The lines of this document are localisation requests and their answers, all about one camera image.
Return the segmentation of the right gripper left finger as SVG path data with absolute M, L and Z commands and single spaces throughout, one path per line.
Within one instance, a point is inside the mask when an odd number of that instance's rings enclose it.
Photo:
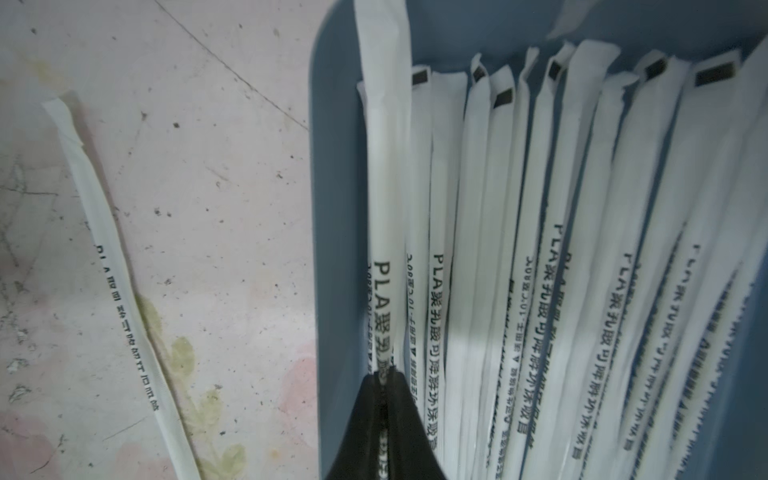
M 366 375 L 327 480 L 374 480 L 379 478 L 379 447 L 385 425 L 384 389 L 377 374 Z

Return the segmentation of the blue plastic storage tray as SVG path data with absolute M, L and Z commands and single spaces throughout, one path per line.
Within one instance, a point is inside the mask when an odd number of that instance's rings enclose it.
M 565 11 L 560 1 L 411 1 L 414 59 L 455 70 L 481 53 L 508 60 L 543 42 Z M 767 31 L 763 1 L 600 1 L 573 28 L 578 38 L 639 56 L 657 48 L 686 59 L 751 46 Z M 318 457 L 336 457 L 365 373 L 367 173 L 354 9 L 335 2 L 309 60 L 309 133 L 317 330 Z

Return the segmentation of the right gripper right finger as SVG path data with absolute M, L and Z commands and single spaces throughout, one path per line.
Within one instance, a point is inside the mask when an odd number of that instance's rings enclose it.
M 387 408 L 389 478 L 395 480 L 445 480 L 431 449 L 404 374 L 395 367 L 387 372 L 384 387 Z

